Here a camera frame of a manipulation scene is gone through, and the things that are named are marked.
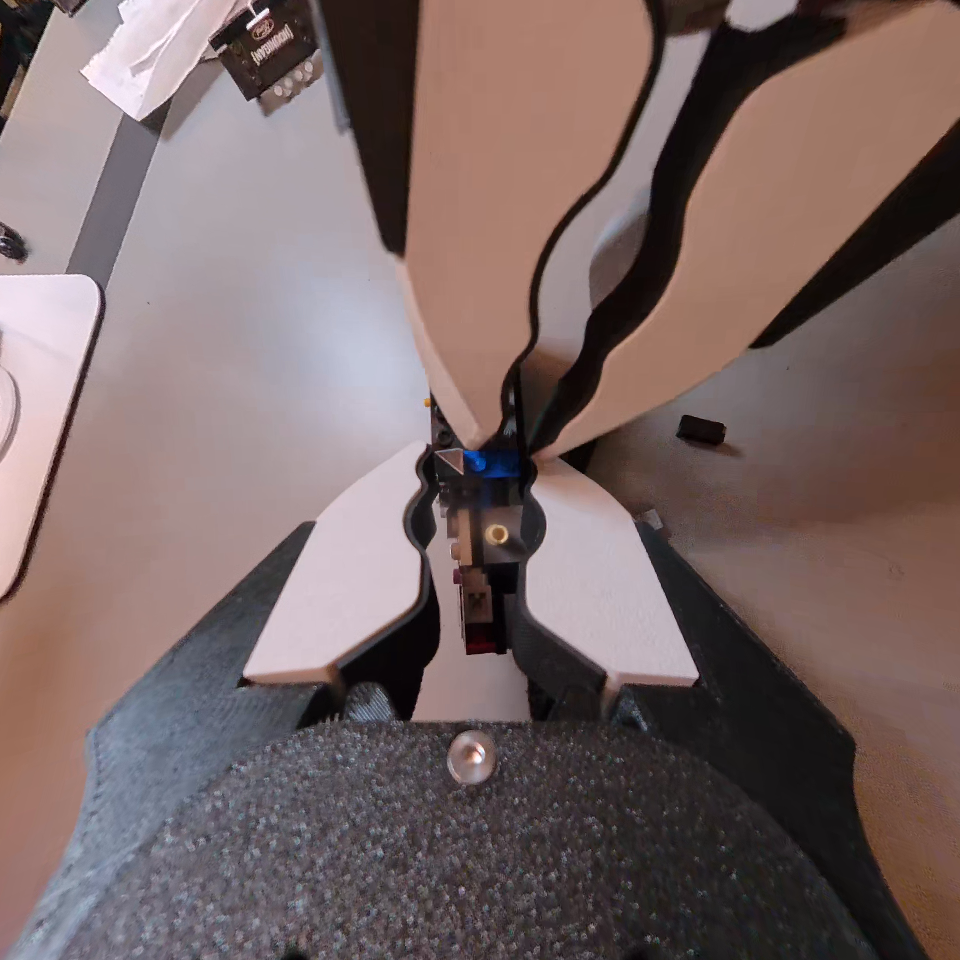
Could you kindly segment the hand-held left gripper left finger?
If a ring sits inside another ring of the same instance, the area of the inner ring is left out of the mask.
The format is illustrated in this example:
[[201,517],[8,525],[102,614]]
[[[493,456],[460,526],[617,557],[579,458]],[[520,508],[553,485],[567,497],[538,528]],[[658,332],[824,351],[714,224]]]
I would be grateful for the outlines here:
[[258,686],[372,682],[414,714],[440,641],[426,546],[436,478],[414,441],[317,517],[243,669]]

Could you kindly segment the lego car model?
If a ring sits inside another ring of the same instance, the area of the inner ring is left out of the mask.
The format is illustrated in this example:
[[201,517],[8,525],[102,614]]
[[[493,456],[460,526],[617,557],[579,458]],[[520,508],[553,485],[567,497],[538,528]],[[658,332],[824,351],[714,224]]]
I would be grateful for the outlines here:
[[[522,538],[523,496],[533,473],[525,436],[522,378],[509,376],[505,417],[492,439],[466,448],[430,398],[430,439],[438,503],[453,562],[464,652],[503,655],[511,647],[511,610],[528,556]],[[521,474],[488,479],[465,470],[464,450],[516,450]]]

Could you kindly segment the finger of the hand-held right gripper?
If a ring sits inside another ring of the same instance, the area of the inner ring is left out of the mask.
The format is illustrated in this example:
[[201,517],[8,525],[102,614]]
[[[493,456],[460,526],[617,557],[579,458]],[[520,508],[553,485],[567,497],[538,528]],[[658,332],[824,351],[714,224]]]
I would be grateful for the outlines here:
[[862,2],[718,28],[637,258],[590,315],[534,455],[677,399],[762,339],[958,122],[958,18],[958,2]]
[[397,260],[427,383],[480,450],[537,339],[551,239],[603,185],[664,45],[661,2],[421,2],[405,249]]

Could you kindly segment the white paper bag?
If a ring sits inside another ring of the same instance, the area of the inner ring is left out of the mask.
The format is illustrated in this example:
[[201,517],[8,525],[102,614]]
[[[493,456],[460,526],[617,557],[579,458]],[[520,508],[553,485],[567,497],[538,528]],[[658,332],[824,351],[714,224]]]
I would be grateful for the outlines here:
[[121,24],[80,73],[139,122],[168,101],[198,65],[210,39],[246,1],[121,2]]

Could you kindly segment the black stickered lego panel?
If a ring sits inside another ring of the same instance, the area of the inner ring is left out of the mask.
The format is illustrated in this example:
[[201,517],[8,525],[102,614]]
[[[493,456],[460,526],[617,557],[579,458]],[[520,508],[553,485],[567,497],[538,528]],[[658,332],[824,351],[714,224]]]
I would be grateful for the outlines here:
[[235,2],[209,46],[246,102],[267,94],[287,97],[321,72],[308,1]]

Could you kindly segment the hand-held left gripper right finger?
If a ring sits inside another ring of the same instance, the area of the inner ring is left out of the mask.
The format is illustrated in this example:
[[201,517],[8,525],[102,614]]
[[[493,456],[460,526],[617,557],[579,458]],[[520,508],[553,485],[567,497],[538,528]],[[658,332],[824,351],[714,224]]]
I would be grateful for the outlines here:
[[699,671],[630,511],[562,459],[540,461],[523,502],[530,553],[513,658],[544,697],[625,686],[691,688]]

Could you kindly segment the white book stand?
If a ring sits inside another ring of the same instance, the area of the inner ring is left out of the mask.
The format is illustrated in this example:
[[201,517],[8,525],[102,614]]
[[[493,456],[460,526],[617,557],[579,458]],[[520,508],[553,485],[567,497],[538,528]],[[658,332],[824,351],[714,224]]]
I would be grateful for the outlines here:
[[89,276],[1,278],[2,599],[26,565],[103,312]]

